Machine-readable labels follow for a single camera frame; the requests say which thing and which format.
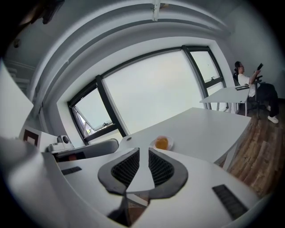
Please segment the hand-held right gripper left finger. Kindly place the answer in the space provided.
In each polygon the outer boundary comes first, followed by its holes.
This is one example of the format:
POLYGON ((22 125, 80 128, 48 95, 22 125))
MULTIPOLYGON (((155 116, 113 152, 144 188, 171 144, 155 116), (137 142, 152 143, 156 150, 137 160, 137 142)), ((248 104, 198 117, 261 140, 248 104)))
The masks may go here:
POLYGON ((130 152, 104 164, 98 171, 98 180, 112 194, 125 195, 135 177, 140 162, 140 149, 130 152))

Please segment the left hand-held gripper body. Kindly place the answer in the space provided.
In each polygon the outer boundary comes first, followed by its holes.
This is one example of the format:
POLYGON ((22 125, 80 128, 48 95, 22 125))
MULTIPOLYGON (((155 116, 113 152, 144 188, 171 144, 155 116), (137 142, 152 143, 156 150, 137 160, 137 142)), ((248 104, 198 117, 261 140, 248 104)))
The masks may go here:
POLYGON ((29 126, 23 126, 19 138, 36 146, 40 152, 56 154, 74 148, 66 135, 54 136, 29 126))

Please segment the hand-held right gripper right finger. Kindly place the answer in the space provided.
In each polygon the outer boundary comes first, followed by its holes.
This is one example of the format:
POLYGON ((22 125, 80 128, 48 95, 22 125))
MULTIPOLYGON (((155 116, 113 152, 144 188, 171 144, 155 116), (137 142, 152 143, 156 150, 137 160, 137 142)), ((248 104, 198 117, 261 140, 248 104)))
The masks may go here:
POLYGON ((166 199, 175 196, 188 179, 188 171, 181 162, 154 148, 149 148, 149 169, 155 185, 149 190, 150 199, 166 199))

